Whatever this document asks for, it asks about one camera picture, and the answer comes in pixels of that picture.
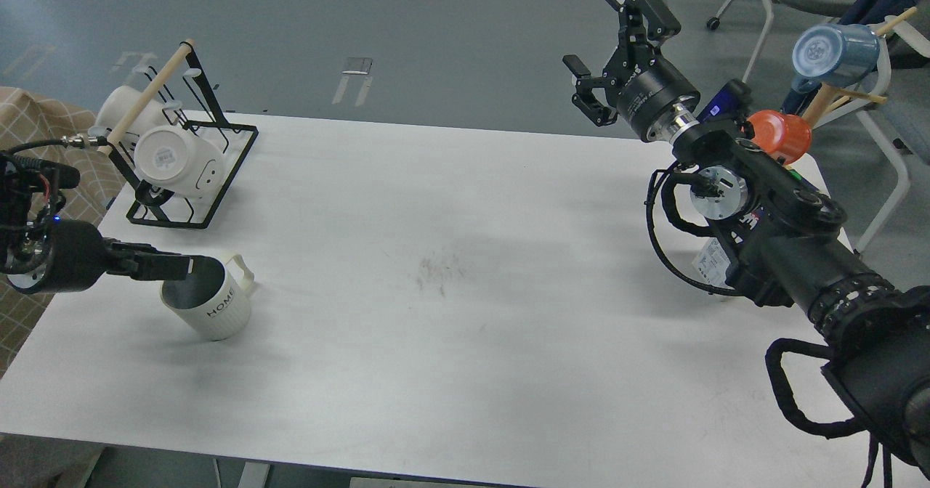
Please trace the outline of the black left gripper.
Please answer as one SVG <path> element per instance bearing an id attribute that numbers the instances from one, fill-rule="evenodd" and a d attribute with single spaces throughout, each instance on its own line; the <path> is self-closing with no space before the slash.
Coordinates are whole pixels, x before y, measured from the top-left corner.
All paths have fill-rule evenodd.
<path id="1" fill-rule="evenodd" d="M 104 273 L 139 282 L 185 280 L 200 256 L 163 252 L 150 244 L 107 237 L 93 224 L 63 219 L 49 231 L 49 255 L 30 271 L 7 277 L 23 295 L 77 292 L 93 286 Z"/>

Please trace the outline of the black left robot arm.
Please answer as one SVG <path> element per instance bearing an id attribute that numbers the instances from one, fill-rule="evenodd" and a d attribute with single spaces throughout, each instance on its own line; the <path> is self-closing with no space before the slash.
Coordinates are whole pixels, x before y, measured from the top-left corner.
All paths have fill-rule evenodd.
<path id="1" fill-rule="evenodd" d="M 89 222 L 61 218 L 66 203 L 63 191 L 78 187 L 79 170 L 21 156 L 32 148 L 107 143 L 100 135 L 77 134 L 2 150 L 2 274 L 17 292 L 78 292 L 89 289 L 103 274 L 139 282 L 177 282 L 205 267 L 205 256 L 121 242 L 103 237 Z"/>

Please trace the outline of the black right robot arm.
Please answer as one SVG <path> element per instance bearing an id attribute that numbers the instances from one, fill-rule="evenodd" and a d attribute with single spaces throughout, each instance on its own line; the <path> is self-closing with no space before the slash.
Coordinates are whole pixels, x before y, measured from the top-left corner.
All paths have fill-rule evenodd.
<path id="1" fill-rule="evenodd" d="M 574 54 L 562 61 L 592 123 L 622 118 L 642 141 L 671 145 L 674 163 L 649 183 L 648 230 L 661 203 L 675 229 L 720 243 L 725 287 L 691 286 L 804 310 L 824 342 L 780 338 L 765 353 L 791 425 L 825 439 L 868 433 L 866 484 L 878 458 L 886 486 L 892 456 L 927 474 L 928 288 L 897 290 L 839 242 L 846 213 L 757 143 L 744 82 L 728 81 L 697 111 L 700 93 L 661 52 L 681 30 L 664 1 L 605 1 L 618 45 L 601 75 Z"/>

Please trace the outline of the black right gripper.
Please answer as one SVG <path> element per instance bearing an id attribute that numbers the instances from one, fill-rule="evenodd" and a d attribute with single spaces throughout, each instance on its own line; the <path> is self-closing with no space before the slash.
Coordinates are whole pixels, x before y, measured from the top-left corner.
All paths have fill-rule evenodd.
<path id="1" fill-rule="evenodd" d="M 661 57 L 661 45 L 679 34 L 682 25 L 664 0 L 605 1 L 618 13 L 618 45 L 607 66 L 642 69 L 618 88 L 616 77 L 594 77 L 581 58 L 566 54 L 562 64 L 575 79 L 572 104 L 596 126 L 614 124 L 618 114 L 640 140 L 648 142 L 648 131 L 672 105 L 680 103 L 694 111 L 700 101 L 698 89 Z M 617 94 L 612 105 L 600 102 L 595 89 Z"/>

